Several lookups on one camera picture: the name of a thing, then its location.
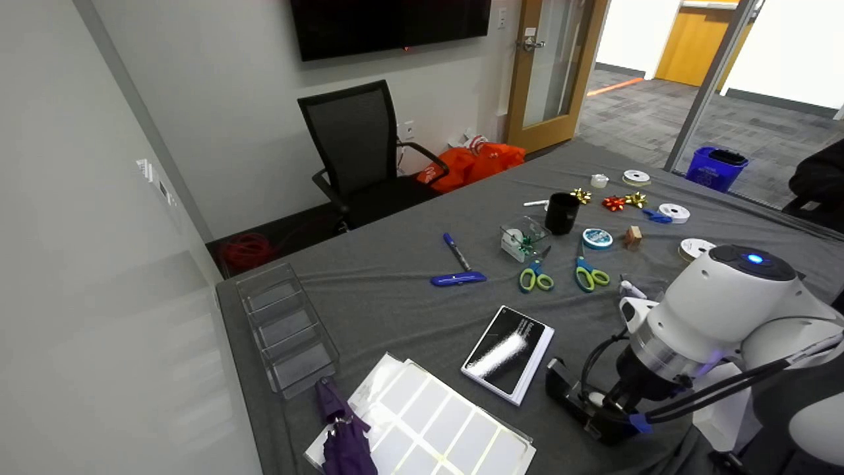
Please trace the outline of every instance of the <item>wall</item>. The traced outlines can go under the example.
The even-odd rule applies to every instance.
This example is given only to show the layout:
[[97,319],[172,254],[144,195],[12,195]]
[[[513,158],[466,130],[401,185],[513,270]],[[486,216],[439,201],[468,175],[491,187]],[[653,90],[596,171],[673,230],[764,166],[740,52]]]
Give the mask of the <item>wall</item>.
[[838,110],[844,105],[842,18],[842,0],[768,0],[724,90]]
[[285,0],[93,0],[210,238],[315,203],[321,160],[294,98],[385,77],[397,121],[439,150],[492,135],[507,109],[517,0],[492,0],[491,38],[300,63]]
[[660,69],[666,34],[679,0],[612,0],[598,63],[644,71],[652,80]]
[[0,46],[0,472],[257,472],[209,257],[78,14],[2,0]]

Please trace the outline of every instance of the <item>television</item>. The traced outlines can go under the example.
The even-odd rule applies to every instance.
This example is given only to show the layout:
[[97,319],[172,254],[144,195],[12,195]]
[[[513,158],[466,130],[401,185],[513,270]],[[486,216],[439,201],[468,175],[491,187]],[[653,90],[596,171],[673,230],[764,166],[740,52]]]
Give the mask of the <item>television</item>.
[[486,38],[491,0],[290,0],[304,61]]

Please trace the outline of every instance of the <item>black office chair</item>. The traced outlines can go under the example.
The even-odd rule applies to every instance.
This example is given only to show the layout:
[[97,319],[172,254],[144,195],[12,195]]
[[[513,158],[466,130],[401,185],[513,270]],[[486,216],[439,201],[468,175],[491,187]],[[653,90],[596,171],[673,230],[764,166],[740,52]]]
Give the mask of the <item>black office chair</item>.
[[786,214],[844,233],[844,139],[803,158],[789,187],[795,197]]
[[300,98],[298,109],[325,163],[314,185],[339,211],[344,230],[438,195],[413,176],[395,176],[397,147],[413,147],[438,163],[435,179],[447,166],[417,143],[397,143],[387,83]]

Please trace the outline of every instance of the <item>blue scissors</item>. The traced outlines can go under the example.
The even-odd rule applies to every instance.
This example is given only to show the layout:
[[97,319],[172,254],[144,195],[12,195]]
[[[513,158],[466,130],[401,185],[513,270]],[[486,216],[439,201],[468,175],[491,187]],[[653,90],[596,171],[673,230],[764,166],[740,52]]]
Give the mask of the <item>blue scissors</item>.
[[582,257],[582,241],[578,241],[578,259],[575,259],[575,282],[582,294],[594,294],[596,288],[609,284],[609,274],[604,270],[594,270]]
[[525,257],[525,270],[519,273],[519,291],[533,294],[534,288],[542,294],[553,291],[553,278],[542,273],[542,259],[549,257],[551,245],[541,254]]

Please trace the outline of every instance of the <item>gray table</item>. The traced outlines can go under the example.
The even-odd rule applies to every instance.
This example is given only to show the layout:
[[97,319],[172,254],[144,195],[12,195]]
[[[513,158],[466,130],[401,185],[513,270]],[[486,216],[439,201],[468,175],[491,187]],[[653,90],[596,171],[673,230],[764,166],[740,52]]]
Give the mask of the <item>gray table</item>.
[[[553,294],[519,294],[513,282],[519,266],[499,247],[501,224],[530,214],[522,208],[525,201],[587,187],[596,171],[609,175],[612,183],[606,191],[594,191],[594,203],[580,208],[578,228],[596,224],[623,233],[639,224],[644,230],[639,251],[617,245],[587,254],[615,279],[625,274],[646,288],[664,288],[686,266],[677,244],[694,236],[764,247],[803,273],[806,284],[824,302],[842,291],[842,236],[656,170],[646,170],[652,175],[652,185],[644,187],[649,203],[683,203],[690,211],[687,224],[652,224],[636,208],[609,214],[598,201],[633,191],[623,185],[625,170],[633,163],[623,156],[570,143],[519,170],[222,282],[219,302],[263,472],[314,472],[304,449],[318,434],[314,393],[281,402],[268,390],[239,304],[244,282],[288,270],[294,273],[314,304],[314,316],[337,350],[334,366],[343,393],[351,393],[381,354],[393,354],[413,358],[501,422],[530,435],[538,449],[530,472],[706,472],[700,460],[706,444],[687,420],[660,424],[649,439],[606,449],[582,435],[575,420],[542,393],[542,369],[519,410],[459,373],[499,304],[553,324],[549,356],[559,354],[571,366],[580,366],[584,354],[620,327],[615,288],[587,296],[571,282],[575,236],[553,238],[553,251],[545,259],[545,273],[557,278]],[[445,230],[459,241],[472,266],[488,274],[488,282],[466,288],[428,282],[430,274],[459,273],[439,241]],[[594,369],[594,379],[604,389],[615,383],[612,356],[609,350]]]

